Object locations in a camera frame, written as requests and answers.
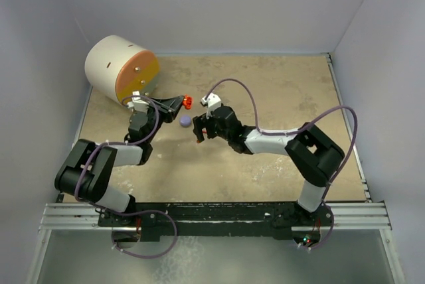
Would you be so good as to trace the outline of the purple earbud charging case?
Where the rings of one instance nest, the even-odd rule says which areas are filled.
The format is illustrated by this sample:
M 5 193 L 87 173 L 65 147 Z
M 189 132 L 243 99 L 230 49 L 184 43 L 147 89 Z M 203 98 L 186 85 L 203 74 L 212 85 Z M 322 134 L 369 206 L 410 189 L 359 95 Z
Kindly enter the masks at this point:
M 188 115 L 182 115 L 179 119 L 179 123 L 180 123 L 180 126 L 182 126 L 184 128 L 188 128 L 192 124 L 192 119 Z

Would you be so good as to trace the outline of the orange earbud charging case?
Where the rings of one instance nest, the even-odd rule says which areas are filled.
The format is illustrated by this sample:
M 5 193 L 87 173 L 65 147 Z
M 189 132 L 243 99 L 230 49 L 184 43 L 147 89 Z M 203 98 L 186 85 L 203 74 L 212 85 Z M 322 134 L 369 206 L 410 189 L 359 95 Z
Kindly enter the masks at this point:
M 183 98 L 183 106 L 186 110 L 190 110 L 193 105 L 193 98 L 189 95 L 185 95 Z

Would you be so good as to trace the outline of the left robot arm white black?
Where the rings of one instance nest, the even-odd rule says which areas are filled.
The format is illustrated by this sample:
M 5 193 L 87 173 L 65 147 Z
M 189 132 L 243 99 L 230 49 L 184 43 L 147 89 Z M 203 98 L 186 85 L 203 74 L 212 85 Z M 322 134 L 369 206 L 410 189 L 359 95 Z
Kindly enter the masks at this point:
M 55 189 L 113 211 L 114 219 L 123 226 L 134 223 L 134 197 L 109 185 L 112 170 L 146 164 L 153 151 L 151 142 L 161 125 L 174 121 L 190 100 L 189 96 L 155 99 L 137 94 L 124 98 L 122 103 L 133 110 L 124 140 L 101 144 L 77 140 L 56 175 Z

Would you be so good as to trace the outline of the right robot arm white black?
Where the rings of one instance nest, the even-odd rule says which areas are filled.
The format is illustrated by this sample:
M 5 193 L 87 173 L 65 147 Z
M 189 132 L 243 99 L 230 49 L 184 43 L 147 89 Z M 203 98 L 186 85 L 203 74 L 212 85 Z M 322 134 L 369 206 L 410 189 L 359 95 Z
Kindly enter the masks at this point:
M 295 210 L 296 220 L 310 225 L 319 217 L 328 183 L 345 160 L 345 153 L 316 125 L 303 131 L 261 132 L 243 125 L 234 110 L 220 106 L 193 118 L 193 133 L 199 143 L 205 138 L 224 139 L 239 154 L 260 153 L 289 157 L 305 179 Z

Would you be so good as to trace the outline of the round white drawer cabinet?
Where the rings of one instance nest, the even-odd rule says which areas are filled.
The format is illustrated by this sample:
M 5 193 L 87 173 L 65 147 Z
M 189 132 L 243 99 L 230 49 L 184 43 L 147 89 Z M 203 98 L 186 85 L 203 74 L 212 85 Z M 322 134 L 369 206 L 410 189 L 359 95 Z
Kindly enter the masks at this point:
M 84 71 L 95 90 L 121 104 L 133 92 L 151 94 L 159 81 L 160 65 L 152 51 L 110 35 L 89 51 Z

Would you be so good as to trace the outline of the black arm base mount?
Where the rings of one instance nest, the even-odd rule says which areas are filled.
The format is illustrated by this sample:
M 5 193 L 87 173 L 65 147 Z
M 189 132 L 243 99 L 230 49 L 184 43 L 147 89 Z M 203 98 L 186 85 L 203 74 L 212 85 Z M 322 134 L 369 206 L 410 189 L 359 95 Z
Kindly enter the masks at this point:
M 129 228 L 141 242 L 165 236 L 266 237 L 275 240 L 319 242 L 320 231 L 334 223 L 330 207 L 314 212 L 297 202 L 134 202 L 117 214 L 98 208 L 98 224 Z

